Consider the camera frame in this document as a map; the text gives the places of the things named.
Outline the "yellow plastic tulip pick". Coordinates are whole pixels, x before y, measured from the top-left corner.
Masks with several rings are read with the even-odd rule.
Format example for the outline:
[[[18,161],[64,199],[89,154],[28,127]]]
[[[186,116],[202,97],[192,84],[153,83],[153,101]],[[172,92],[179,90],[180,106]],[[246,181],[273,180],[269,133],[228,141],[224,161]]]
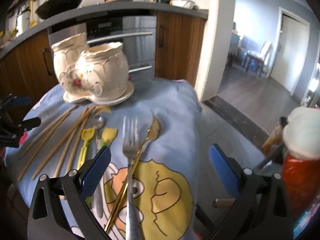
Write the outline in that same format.
[[[81,134],[81,139],[83,140],[83,144],[82,144],[82,147],[80,150],[80,155],[79,155],[78,164],[77,164],[78,170],[80,169],[80,167],[84,164],[84,162],[86,160],[88,145],[89,145],[89,142],[92,140],[94,134],[95,134],[94,128],[84,129]]]

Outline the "yellow green tulip pick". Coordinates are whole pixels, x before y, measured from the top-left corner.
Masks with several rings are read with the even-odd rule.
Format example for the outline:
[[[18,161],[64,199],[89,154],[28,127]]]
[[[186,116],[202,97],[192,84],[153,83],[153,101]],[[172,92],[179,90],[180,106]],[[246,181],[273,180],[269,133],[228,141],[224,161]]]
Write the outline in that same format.
[[[102,136],[99,137],[99,149],[102,146],[110,146],[111,142],[116,138],[118,130],[115,128],[104,128],[102,132]]]

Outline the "silver fork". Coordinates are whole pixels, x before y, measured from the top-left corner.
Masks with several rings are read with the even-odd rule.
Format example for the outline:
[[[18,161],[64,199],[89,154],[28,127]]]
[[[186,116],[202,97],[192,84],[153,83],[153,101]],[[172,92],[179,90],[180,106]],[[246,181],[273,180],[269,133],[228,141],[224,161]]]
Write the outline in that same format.
[[[133,194],[133,159],[139,150],[138,118],[123,120],[123,154],[127,158],[126,239],[144,239]]]

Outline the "gold fork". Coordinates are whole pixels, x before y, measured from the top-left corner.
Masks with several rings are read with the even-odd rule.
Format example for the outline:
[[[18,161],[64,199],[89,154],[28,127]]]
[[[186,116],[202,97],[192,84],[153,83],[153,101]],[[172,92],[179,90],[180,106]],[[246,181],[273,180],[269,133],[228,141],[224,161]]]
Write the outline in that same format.
[[[144,139],[142,145],[140,146],[139,150],[137,151],[136,156],[133,159],[133,167],[132,167],[132,172],[135,172],[135,169],[137,168],[137,165],[140,161],[140,158],[146,148],[147,142],[148,141],[155,141],[158,137],[159,137],[159,130],[160,130],[160,124],[158,119],[156,118],[156,116],[154,115],[153,112],[152,113],[152,123],[148,129],[147,132],[147,136]],[[105,232],[108,233],[111,229],[112,224],[114,223],[114,220],[116,218],[116,215],[118,214],[119,210],[120,210],[120,206],[125,198],[125,194],[127,191],[127,182],[126,182],[127,178],[125,178],[125,181],[123,182],[120,191],[116,197],[116,200],[114,202],[114,207],[110,213],[110,216],[107,220],[107,223],[105,225]]]

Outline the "grey kitchen countertop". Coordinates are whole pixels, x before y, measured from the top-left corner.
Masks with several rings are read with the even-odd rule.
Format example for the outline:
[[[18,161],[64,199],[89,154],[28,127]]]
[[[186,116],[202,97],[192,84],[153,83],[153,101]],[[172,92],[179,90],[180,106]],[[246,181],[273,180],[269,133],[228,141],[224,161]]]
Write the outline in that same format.
[[[165,3],[150,3],[150,2],[109,2],[97,5],[90,5],[87,7],[81,7],[72,9],[69,11],[62,12],[53,17],[50,17],[35,27],[30,28],[26,32],[22,33],[20,36],[15,38],[13,41],[9,42],[3,49],[1,49],[1,58],[5,57],[11,50],[13,50],[20,43],[24,42],[31,36],[47,29],[51,26],[54,26],[59,23],[76,20],[76,22],[81,22],[89,18],[103,17],[108,15],[108,13],[116,12],[125,12],[125,11],[166,11],[174,12],[178,14],[185,14],[189,16],[195,16],[202,18],[204,20],[208,19],[209,10],[208,9],[185,9],[182,7],[176,7],[168,5]]]

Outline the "wooden cabinet door left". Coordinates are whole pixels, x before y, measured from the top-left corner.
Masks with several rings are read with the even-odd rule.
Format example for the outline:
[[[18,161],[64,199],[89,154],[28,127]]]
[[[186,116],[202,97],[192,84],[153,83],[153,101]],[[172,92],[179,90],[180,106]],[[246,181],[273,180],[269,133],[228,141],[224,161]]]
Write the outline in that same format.
[[[46,30],[26,39],[1,59],[1,96],[27,96],[37,103],[57,84]]]

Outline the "wooden cabinet door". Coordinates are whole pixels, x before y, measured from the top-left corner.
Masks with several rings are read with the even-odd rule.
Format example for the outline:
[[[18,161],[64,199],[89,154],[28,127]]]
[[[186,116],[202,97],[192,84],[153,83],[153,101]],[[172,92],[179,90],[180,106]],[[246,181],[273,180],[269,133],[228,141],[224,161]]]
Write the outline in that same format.
[[[57,84],[46,30],[26,39],[1,59],[1,96],[27,96],[37,103]]]
[[[173,12],[157,12],[155,76],[195,85],[206,21]]]

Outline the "silver spoon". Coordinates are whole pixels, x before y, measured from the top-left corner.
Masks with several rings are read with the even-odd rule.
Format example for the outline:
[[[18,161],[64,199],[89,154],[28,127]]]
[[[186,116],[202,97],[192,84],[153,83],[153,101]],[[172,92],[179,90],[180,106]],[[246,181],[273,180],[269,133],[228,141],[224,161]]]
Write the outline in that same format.
[[[93,128],[95,129],[95,146],[96,153],[99,152],[99,130],[105,125],[105,120],[102,116],[96,115],[94,117]],[[92,208],[96,211],[98,218],[103,217],[103,200],[100,185],[97,186],[92,200]]]

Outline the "blue cartoon tablecloth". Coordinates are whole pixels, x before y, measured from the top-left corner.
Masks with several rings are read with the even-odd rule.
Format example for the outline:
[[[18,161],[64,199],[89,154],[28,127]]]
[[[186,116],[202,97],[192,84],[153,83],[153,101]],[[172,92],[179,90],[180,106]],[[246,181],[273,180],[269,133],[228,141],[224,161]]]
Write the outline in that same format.
[[[200,169],[201,106],[193,87],[186,81],[133,78],[133,94],[103,112],[105,126],[117,130],[111,142],[111,161],[100,182],[101,207],[89,205],[104,227],[127,174],[122,130],[125,117],[138,118],[139,142],[144,151],[133,175],[135,205],[146,239],[197,239],[194,231],[197,184]],[[31,204],[40,175],[68,172],[68,161],[76,168],[78,152],[62,154],[61,138],[78,121],[89,103],[83,102],[62,122],[41,148],[34,140],[55,119],[71,109],[57,85],[28,112],[41,125],[28,133],[19,148],[7,148],[4,163],[26,205]]]

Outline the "yellow hanging ladle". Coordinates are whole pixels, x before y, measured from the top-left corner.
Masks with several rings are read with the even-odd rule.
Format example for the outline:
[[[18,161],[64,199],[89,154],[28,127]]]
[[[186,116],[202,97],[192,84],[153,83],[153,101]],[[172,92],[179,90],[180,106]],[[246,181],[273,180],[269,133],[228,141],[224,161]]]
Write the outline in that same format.
[[[37,21],[34,18],[34,0],[30,0],[30,28],[37,25]]]

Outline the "white thermos jug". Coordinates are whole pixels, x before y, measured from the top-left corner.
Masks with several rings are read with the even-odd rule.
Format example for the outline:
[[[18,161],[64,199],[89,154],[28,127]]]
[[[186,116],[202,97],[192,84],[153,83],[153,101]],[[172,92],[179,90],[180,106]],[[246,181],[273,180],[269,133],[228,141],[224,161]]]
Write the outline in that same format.
[[[30,27],[30,8],[26,7],[17,15],[16,36],[20,36]]]

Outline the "white ceramic utensil holder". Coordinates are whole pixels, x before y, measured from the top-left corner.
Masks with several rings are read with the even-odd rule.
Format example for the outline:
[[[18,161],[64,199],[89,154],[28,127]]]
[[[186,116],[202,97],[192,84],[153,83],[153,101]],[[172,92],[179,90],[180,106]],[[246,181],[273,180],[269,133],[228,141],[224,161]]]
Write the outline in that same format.
[[[80,33],[51,46],[56,78],[64,89],[65,102],[88,100],[113,106],[134,92],[122,42],[90,47],[87,34]]]

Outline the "chair in far room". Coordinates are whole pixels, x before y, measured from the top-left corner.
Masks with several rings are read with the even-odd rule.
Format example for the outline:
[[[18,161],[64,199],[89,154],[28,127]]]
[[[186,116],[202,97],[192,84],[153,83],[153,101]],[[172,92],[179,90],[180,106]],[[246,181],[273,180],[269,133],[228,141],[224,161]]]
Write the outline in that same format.
[[[267,42],[264,42],[259,52],[252,51],[252,50],[247,51],[245,55],[245,59],[242,63],[242,67],[245,68],[246,72],[248,72],[252,61],[254,61],[257,64],[259,77],[261,77],[262,74],[266,74],[266,72],[264,71],[264,67],[265,67],[266,59],[270,54],[271,47],[272,47],[271,42],[267,41]]]

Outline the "white door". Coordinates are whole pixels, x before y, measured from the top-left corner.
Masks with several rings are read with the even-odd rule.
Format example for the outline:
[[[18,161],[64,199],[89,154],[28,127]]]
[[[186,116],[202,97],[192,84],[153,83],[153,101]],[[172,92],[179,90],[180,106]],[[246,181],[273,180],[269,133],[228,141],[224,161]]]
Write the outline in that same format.
[[[302,73],[308,46],[308,26],[284,14],[271,77],[291,94]]]

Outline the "white bowl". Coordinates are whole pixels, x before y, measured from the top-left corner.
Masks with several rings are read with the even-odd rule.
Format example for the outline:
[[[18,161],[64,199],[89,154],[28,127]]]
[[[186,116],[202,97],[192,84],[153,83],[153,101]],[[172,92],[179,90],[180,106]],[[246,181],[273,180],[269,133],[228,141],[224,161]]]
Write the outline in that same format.
[[[196,3],[192,0],[171,0],[169,4],[175,7],[180,7],[184,9],[190,9],[190,10],[192,10],[196,5]]]

